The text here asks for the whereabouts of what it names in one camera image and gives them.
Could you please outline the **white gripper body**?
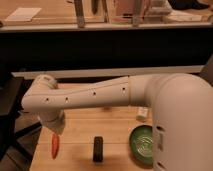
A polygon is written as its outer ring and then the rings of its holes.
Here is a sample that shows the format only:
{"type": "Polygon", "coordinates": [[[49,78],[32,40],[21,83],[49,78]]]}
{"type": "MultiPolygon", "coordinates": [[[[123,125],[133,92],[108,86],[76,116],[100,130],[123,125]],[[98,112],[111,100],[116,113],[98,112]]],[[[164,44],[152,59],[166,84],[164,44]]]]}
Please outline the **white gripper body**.
{"type": "Polygon", "coordinates": [[[63,111],[51,111],[38,114],[41,124],[57,135],[63,133],[65,127],[65,114],[63,111]]]}

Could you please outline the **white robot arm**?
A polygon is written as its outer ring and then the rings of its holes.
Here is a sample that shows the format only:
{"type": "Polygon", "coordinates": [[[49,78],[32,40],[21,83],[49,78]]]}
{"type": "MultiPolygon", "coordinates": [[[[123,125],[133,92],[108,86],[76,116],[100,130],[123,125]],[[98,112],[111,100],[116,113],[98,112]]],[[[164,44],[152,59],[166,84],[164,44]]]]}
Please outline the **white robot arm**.
{"type": "Polygon", "coordinates": [[[21,104],[53,132],[64,109],[146,106],[153,112],[154,171],[213,171],[213,85],[186,73],[126,76],[59,89],[39,75],[21,104]]]}

